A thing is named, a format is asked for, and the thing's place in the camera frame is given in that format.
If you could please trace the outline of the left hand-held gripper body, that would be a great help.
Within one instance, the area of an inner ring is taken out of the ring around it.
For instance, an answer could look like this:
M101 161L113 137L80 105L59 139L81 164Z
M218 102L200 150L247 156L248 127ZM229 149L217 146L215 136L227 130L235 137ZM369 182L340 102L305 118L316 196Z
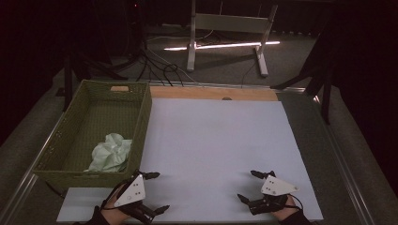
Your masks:
M145 198L145 179L142 172L135 171L131 178L120 183L122 187L115 201L115 207L124 214L136 218L144 224L150 224L154 211L143 204Z

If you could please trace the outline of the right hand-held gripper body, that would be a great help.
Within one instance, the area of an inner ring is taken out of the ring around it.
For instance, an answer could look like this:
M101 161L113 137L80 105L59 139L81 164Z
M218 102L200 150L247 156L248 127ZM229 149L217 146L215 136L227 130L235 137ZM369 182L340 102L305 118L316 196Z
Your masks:
M263 198L248 201L248 207L253 215L277 212L284 208L294 208L294 205L287 205L286 203L288 196L298 190L298 187L269 175L261 187Z

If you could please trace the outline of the light green baby garment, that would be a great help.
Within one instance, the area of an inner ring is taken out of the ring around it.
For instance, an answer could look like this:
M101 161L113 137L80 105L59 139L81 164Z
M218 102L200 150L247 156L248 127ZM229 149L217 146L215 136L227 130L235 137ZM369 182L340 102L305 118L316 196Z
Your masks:
M117 133L105 136L104 142L99 142L91 153L92 161L87 172L118 173L127 167L132 140L125 139Z

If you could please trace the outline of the green woven basket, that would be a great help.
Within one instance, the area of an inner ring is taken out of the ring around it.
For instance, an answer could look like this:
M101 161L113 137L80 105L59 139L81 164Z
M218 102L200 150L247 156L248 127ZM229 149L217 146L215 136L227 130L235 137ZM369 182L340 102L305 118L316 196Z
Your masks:
M111 188L140 168L152 98L146 82L81 82L33 173L56 188ZM108 134L131 140L126 167L91 172L92 151Z

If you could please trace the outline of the person's right hand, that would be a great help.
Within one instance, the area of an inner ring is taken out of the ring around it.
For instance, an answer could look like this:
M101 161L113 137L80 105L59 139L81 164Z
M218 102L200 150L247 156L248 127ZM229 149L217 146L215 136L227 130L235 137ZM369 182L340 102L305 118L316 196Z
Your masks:
M271 214L276 217L279 221L283 221L290 217L291 215L297 213L299 208L296 206L293 197L291 195L287 196L287 201L285 207L279 211L272 212Z

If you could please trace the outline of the person's left hand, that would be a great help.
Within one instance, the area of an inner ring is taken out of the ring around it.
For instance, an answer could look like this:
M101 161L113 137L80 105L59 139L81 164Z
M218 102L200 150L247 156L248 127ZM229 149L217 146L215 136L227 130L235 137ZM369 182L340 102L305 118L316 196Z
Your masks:
M101 214L110 225L122 225L130 218L129 215L126 215L118 208L115 208L115 201L117 200L118 192L119 190L115 191L100 210Z

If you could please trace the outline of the white table mat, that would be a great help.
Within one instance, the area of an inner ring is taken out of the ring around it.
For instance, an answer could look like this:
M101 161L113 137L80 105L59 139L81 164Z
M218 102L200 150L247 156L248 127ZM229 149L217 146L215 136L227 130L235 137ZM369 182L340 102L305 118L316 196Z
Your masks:
M323 217L279 101L156 98L140 169L159 173L145 182L144 200L150 208L167 206L157 224L272 221L239 199L262 196L264 182L252 171L275 172L298 187L308 219Z

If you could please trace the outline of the black metal stand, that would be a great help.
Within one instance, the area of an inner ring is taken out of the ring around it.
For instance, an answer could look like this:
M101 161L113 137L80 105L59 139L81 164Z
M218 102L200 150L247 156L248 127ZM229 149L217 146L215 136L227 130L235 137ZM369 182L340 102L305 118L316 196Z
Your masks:
M321 116L329 124L329 103L334 70L333 61L336 56L340 35L335 32L337 22L329 20L320 33L310 54L305 60L299 74L286 82L272 85L272 89L284 90L291 85L310 78L310 82L304 90L307 96L315 97L323 90L321 100Z
M90 79L91 75L88 70L90 68L98 70L100 73L114 80L125 81L126 78L122 77L115 72L111 71L106 66L99 62L96 62L90 58L87 54L76 50L74 47L69 47L65 49L64 52L64 87L60 88L56 93L59 97L64 98L64 108L65 112L72 101L72 74L75 74L78 79Z

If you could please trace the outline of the white metal desk frame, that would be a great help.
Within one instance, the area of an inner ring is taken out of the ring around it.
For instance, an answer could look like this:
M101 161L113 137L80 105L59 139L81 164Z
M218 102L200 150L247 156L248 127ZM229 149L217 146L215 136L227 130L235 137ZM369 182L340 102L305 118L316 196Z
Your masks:
M196 0L191 0L191 36L188 45L187 70L194 71L195 56L199 47L196 44L196 30L227 31L261 34L262 39L255 45L256 63L262 77L268 76L268 67L264 54L266 43L274 23L278 4L271 5L270 13L266 18L246 17L221 14L206 14L196 11Z

